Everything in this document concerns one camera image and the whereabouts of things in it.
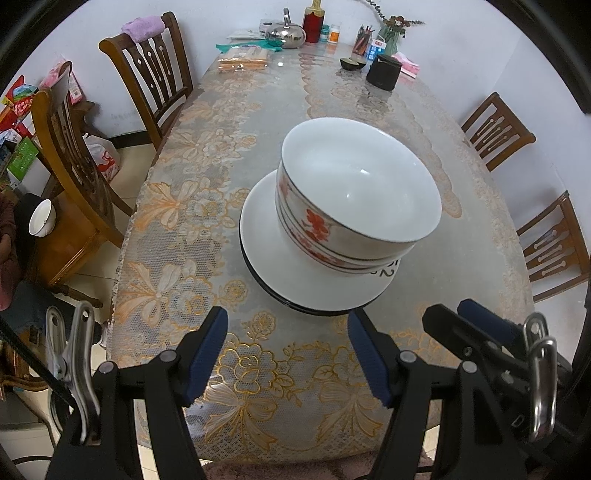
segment flower vase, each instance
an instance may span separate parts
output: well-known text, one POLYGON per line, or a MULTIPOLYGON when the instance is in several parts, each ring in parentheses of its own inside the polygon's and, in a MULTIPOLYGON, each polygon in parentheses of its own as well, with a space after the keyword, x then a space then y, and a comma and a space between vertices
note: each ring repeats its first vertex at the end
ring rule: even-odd
POLYGON ((384 26, 379 31, 379 36, 386 42, 384 55, 391 57, 398 52, 398 39, 400 38, 400 29, 384 26))

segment blue gripper pad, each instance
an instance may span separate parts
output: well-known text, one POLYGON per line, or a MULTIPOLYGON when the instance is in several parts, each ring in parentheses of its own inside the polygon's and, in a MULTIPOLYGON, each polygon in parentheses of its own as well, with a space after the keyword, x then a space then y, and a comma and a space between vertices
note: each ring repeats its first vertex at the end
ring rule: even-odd
POLYGON ((521 334, 521 329, 517 325, 492 313, 472 299, 462 300, 457 306, 457 314, 505 347, 511 345, 521 334))
MULTIPOLYGON (((391 408, 394 396, 389 388, 389 370, 370 337, 370 333, 373 336, 385 334, 379 333, 369 320, 363 322, 354 311, 349 312, 347 332, 372 395, 378 398, 384 407, 391 408)), ((394 341, 390 337, 388 339, 397 351, 394 341)))
POLYGON ((193 403, 195 398, 203 395, 205 387, 207 387, 217 356, 228 334, 227 311, 221 307, 213 307, 199 330, 191 332, 187 336, 192 334, 196 334, 197 351, 190 361, 189 375, 184 386, 183 398, 186 406, 193 403))

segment chair backrest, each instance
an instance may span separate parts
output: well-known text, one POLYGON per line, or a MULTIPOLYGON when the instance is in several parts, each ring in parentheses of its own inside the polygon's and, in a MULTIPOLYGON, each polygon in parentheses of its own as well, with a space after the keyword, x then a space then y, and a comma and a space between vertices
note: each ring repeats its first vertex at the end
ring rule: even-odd
POLYGON ((41 89, 33 98, 35 131, 51 171, 68 196, 100 233, 121 247, 123 235, 115 227, 113 215, 116 194, 96 168, 80 127, 70 116, 71 69, 71 62, 66 62, 56 84, 41 89))
POLYGON ((139 44, 135 44, 130 36, 125 33, 116 37, 105 38, 99 43, 99 48, 109 56, 119 75, 121 75, 156 150, 160 146, 164 134, 164 129, 158 125, 158 122, 179 99, 183 96, 188 97, 193 91, 193 82, 177 19, 172 12, 165 13, 161 18, 173 41, 182 83, 180 88, 178 88, 174 77, 170 55, 162 34, 158 34, 139 44), (141 47, 143 55, 140 53, 138 45, 141 47), (144 95, 144 91, 129 64, 124 50, 131 56, 135 71, 140 74, 154 99, 156 105, 154 112, 144 95))
POLYGON ((495 107, 495 111, 478 127, 470 139, 482 159, 492 157, 486 162, 488 171, 498 167, 521 147, 535 142, 535 135, 527 130, 497 92, 493 92, 482 102, 481 106, 462 125, 462 130, 468 132, 491 105, 495 107))
POLYGON ((554 295, 558 295, 558 293, 562 293, 569 288, 586 282, 589 278, 589 253, 587 251, 587 246, 585 245, 579 221, 574 213, 573 204, 570 201, 568 190, 553 201, 548 208, 544 209, 544 211, 533 220, 517 230, 517 235, 523 235, 527 230, 541 222, 557 208, 560 208, 562 211, 562 220, 553 225, 546 233, 541 235, 535 242, 531 243, 523 250, 525 258, 539 253, 527 262, 528 270, 543 265, 542 268, 530 275, 530 282, 533 283, 542 278, 555 275, 574 265, 579 266, 580 275, 557 287, 534 296, 534 301, 542 301, 554 295))

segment white small bowl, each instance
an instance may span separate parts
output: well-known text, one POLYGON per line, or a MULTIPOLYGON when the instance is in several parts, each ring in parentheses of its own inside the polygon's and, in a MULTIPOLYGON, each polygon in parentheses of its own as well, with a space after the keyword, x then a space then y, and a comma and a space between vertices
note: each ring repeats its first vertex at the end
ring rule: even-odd
POLYGON ((56 208, 51 200, 43 200, 29 220, 29 233, 39 238, 49 235, 56 225, 56 208))

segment floral tablecloth pattern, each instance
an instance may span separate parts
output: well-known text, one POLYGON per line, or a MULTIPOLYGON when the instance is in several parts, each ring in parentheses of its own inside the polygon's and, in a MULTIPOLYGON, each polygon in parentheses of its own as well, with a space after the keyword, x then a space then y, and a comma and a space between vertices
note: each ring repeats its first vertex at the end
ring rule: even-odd
MULTIPOLYGON (((108 354, 120 367, 147 362, 199 328, 212 306, 228 310, 230 333, 209 385, 186 409, 201 458, 338 458, 375 450, 388 424, 346 318, 279 304, 251 277, 240 251, 244 200, 277 167, 285 134, 306 119, 340 116, 384 130, 417 154, 439 187, 441 224, 366 308, 400 348, 457 365, 421 328, 434 303, 455 308, 471 297, 516 322, 532 311, 511 218, 459 126, 420 80, 402 76, 388 93, 340 69, 339 57, 349 54, 350 46, 306 45, 276 53, 264 72, 212 67, 138 197, 117 273, 108 354)), ((434 404, 430 424, 437 413, 434 404)), ((149 446, 142 403, 137 419, 139 441, 149 446)))

